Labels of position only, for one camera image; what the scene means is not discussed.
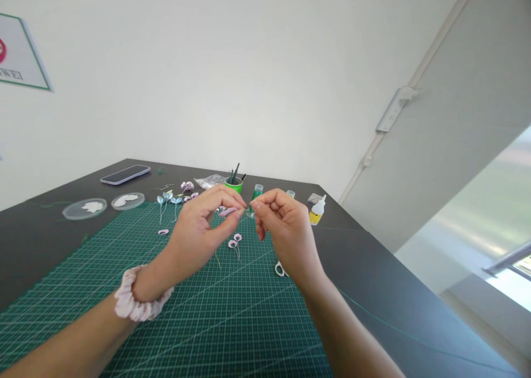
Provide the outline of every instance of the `plastic bag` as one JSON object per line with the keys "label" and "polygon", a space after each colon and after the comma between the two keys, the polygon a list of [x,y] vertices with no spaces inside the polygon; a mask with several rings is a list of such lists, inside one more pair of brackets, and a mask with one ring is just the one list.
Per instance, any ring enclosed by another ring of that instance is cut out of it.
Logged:
{"label": "plastic bag", "polygon": [[225,178],[223,176],[218,175],[217,173],[214,175],[210,175],[205,179],[194,178],[194,180],[201,188],[205,190],[214,187],[216,184],[223,184],[225,182]]}

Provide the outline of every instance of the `scissors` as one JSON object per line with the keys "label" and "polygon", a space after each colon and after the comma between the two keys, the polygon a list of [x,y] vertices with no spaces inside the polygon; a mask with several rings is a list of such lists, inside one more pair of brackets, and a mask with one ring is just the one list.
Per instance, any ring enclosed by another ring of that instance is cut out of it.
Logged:
{"label": "scissors", "polygon": [[280,263],[280,261],[278,261],[277,264],[275,265],[275,273],[278,274],[279,277],[284,277],[285,275],[289,277],[289,274],[287,274],[284,271],[284,268],[282,267],[282,263]]}

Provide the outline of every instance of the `green cutting mat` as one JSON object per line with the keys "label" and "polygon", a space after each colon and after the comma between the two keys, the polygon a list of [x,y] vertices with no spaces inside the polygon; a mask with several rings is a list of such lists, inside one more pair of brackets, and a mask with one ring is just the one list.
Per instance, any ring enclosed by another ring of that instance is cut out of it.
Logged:
{"label": "green cutting mat", "polygon": [[[212,222],[221,222],[217,215]],[[115,289],[123,271],[152,260],[174,226],[167,207],[120,213],[0,313],[0,371],[46,341]],[[141,324],[103,376],[325,376],[321,340],[289,277],[274,272],[271,238],[259,242],[244,216],[238,262],[228,240],[198,273],[175,288],[162,313]]]}

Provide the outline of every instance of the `hand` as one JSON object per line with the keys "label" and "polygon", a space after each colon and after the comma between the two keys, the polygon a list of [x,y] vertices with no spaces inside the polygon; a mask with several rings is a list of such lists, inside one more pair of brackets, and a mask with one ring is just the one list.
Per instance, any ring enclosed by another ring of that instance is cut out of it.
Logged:
{"label": "hand", "polygon": [[[238,210],[212,229],[212,216],[221,205]],[[235,231],[245,207],[241,195],[223,185],[212,187],[188,201],[179,214],[166,248],[139,272],[133,288],[135,298],[151,302],[201,269]]]}
{"label": "hand", "polygon": [[271,233],[278,260],[295,284],[311,285],[324,275],[308,209],[280,189],[268,191],[252,202],[256,213],[256,233],[262,241]]}

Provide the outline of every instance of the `table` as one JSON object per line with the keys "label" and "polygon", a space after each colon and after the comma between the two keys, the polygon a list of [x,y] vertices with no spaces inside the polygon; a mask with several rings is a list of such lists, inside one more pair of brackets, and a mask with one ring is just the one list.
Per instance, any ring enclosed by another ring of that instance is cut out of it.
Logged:
{"label": "table", "polygon": [[[100,182],[100,178],[135,164],[150,166],[152,171],[120,186]],[[159,167],[164,173],[157,173]],[[93,197],[110,203],[128,191],[144,193],[146,201],[153,202],[166,184],[175,184],[173,188],[178,189],[183,181],[193,182],[194,178],[213,173],[220,172],[125,159],[1,211],[0,309],[81,246],[85,235],[93,235],[119,213],[109,205],[94,219],[72,222],[61,214],[64,205],[45,209],[35,203],[75,202]],[[264,191],[275,187],[293,190],[303,203],[311,193],[325,194],[316,184],[247,175],[242,190],[246,202],[251,200],[257,183],[264,185]],[[327,197],[325,213],[314,227],[314,235],[323,267],[338,288],[379,318],[424,342],[420,344],[398,333],[349,301],[362,323],[407,376],[511,375],[428,349],[426,344],[517,374],[331,197]]]}

